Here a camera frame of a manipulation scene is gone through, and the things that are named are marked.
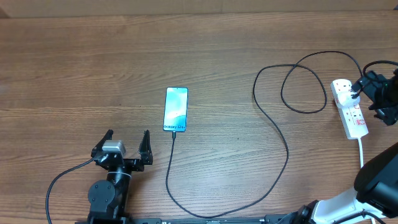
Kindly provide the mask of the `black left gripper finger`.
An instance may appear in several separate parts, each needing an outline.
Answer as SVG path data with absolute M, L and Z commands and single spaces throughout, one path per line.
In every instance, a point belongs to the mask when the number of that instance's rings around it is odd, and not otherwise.
M 144 131 L 143 139 L 140 143 L 138 153 L 141 156 L 141 161 L 144 165 L 152 165 L 153 164 L 153 155 L 152 149 L 150 146 L 150 131 Z
M 102 150 L 102 147 L 104 146 L 106 141 L 112 140 L 113 133 L 114 133 L 114 131 L 112 129 L 109 129 L 106 132 L 106 134 L 103 136 L 103 138 L 91 150 L 91 157 L 95 157 L 96 154 Z

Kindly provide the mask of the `Samsung Galaxy smartphone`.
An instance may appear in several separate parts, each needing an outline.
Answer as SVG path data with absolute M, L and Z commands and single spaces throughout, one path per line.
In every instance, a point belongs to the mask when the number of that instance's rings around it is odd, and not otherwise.
M 163 130 L 185 132 L 187 128 L 188 88 L 168 87 L 165 96 Z

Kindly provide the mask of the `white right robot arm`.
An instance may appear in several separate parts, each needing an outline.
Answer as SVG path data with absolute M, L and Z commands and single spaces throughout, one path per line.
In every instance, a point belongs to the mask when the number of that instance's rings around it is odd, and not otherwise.
M 370 70 L 355 83 L 338 79 L 331 90 L 346 137 L 360 141 L 368 128 L 359 106 L 359 92 L 371 101 L 375 117 L 391 126 L 397 122 L 397 77 L 387 79 Z M 328 200 L 316 200 L 286 215 L 281 223 L 357 223 L 373 218 L 397 217 L 397 145 L 394 144 L 368 162 L 362 162 L 347 191 Z

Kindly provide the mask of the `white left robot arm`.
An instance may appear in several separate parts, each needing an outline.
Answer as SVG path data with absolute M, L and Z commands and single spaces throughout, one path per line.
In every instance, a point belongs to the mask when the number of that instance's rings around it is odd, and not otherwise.
M 132 173 L 142 172 L 153 163 L 148 130 L 144 131 L 139 145 L 138 159 L 126 158 L 123 141 L 113 140 L 112 135 L 113 130 L 108 130 L 91 151 L 93 161 L 107 171 L 107 177 L 95 182 L 88 191 L 88 223 L 133 223 L 126 212 Z

